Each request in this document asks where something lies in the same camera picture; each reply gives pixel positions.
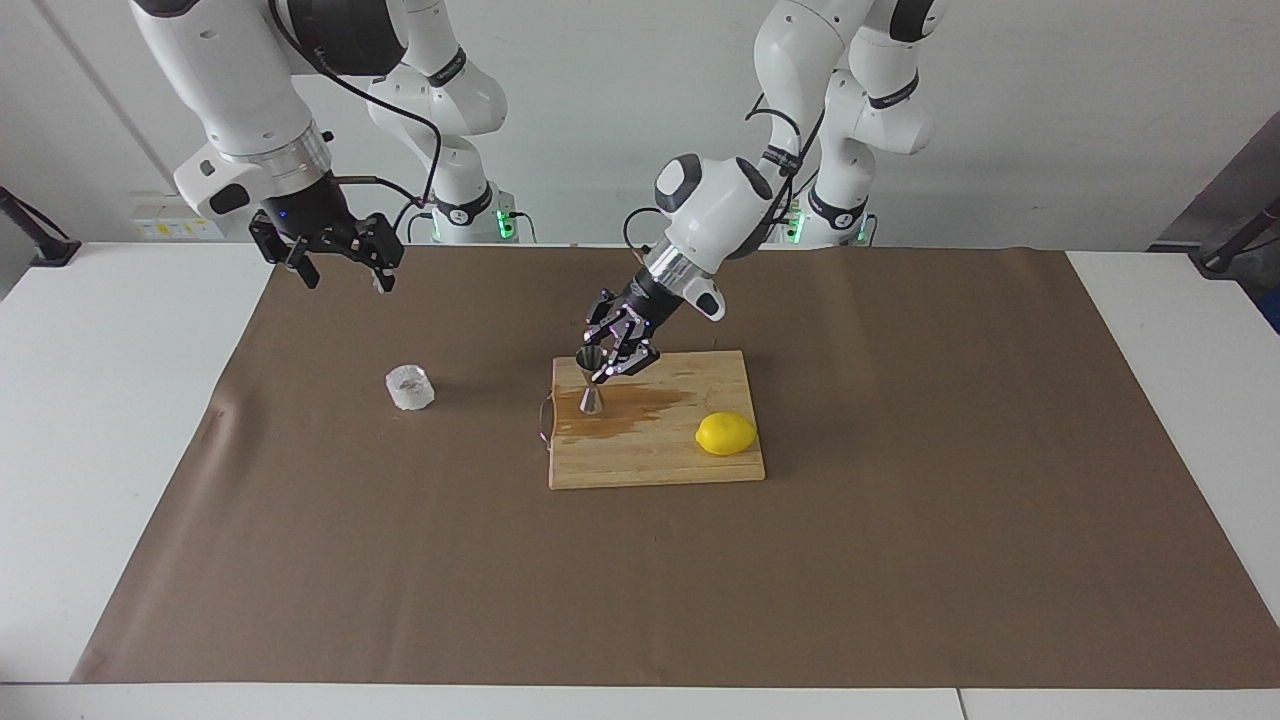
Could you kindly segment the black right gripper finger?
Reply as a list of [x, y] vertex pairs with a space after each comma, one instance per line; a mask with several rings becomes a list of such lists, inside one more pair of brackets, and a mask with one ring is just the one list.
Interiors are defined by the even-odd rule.
[[380, 293], [389, 293], [396, 286], [396, 270], [404, 256], [404, 245], [384, 214], [375, 213], [352, 224], [352, 236], [346, 241], [346, 256], [365, 265]]
[[317, 288], [320, 273], [308, 256], [308, 247], [303, 240], [285, 242], [284, 236], [265, 211], [253, 214], [248, 229], [268, 264], [283, 265], [288, 272], [294, 273], [308, 290]]

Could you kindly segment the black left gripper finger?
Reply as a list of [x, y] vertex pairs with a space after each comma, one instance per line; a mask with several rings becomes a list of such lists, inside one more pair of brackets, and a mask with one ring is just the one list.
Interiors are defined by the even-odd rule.
[[628, 342], [628, 305], [622, 295], [602, 290], [586, 315], [584, 345], [623, 352]]
[[660, 357], [652, 345], [654, 331], [598, 331], [590, 346], [603, 352], [603, 364], [590, 372], [590, 382], [602, 386], [618, 375], [636, 375]]

